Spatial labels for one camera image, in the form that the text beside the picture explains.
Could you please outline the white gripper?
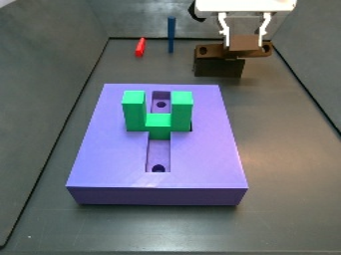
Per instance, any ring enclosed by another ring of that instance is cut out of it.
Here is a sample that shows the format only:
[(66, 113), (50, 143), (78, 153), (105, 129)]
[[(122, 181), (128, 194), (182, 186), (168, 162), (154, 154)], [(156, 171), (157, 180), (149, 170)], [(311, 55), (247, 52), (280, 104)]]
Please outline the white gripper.
[(267, 35), (267, 27), (272, 21), (269, 12), (292, 11), (297, 0), (196, 0), (194, 11), (197, 14), (220, 12), (217, 21), (220, 35), (224, 37), (224, 46), (229, 46), (231, 28), (227, 24), (225, 12), (264, 12), (263, 23), (259, 28), (259, 46), (263, 46), (263, 37)]

